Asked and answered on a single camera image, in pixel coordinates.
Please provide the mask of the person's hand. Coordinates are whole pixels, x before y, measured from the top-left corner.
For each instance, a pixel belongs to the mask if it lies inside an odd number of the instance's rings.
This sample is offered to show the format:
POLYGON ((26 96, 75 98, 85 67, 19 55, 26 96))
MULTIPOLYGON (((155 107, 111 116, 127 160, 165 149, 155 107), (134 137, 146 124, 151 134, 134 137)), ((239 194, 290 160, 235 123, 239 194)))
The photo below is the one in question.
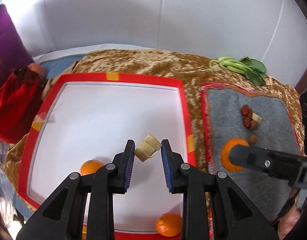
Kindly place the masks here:
POLYGON ((292 230, 300 218, 300 212, 297 209, 296 202, 298 197, 295 198, 295 204, 291 207, 284 217, 281 217, 278 225, 279 239, 284 239, 286 235, 292 230))

